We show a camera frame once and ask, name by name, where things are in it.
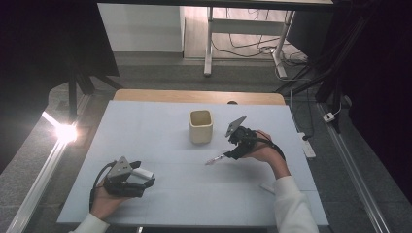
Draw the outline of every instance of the white wall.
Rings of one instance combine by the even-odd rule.
[[[98,6],[113,51],[183,51],[182,7]]]

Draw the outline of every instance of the hand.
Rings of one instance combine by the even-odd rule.
[[[261,139],[272,140],[269,134],[261,130],[257,131],[257,136]],[[271,148],[266,143],[257,142],[252,151],[243,157],[252,157],[256,160],[267,162],[272,168],[276,179],[291,175],[286,161],[282,158],[279,152]]]
[[[130,197],[117,197],[110,195],[103,186],[104,179],[97,185],[94,193],[94,202],[90,213],[100,220],[104,220],[113,213],[118,206]]]

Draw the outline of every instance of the white table leg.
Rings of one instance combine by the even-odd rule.
[[[212,26],[213,26],[213,8],[207,8],[207,42],[205,54],[205,70],[204,76],[212,75]]]
[[[281,52],[282,52],[282,46],[285,43],[286,35],[288,35],[289,27],[291,26],[293,14],[294,12],[289,13],[285,21],[281,37],[279,38],[278,46],[276,47],[276,50],[272,51],[272,57],[275,61],[276,69],[281,79],[284,79],[287,77],[287,74],[285,72],[285,68],[283,66],[282,59],[281,59]]]

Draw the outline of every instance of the bright light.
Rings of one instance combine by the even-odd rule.
[[[63,141],[64,143],[74,142],[77,139],[76,127],[73,125],[64,125],[60,124],[55,127],[58,140]]]
[[[42,116],[55,127],[55,132],[57,134],[58,140],[64,143],[74,142],[77,139],[77,130],[74,125],[66,125],[57,122],[48,113],[43,112]]]

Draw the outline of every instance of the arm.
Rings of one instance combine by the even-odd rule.
[[[262,131],[258,131],[257,135],[263,139],[270,139],[270,135]],[[281,155],[268,145],[257,143],[253,151],[245,157],[266,162],[272,168],[276,178],[275,218],[279,232],[319,232],[309,208],[309,201],[298,189]]]
[[[116,197],[107,193],[103,186],[104,179],[96,187],[93,206],[85,220],[71,233],[104,233],[110,226],[104,221],[118,206],[129,197]]]

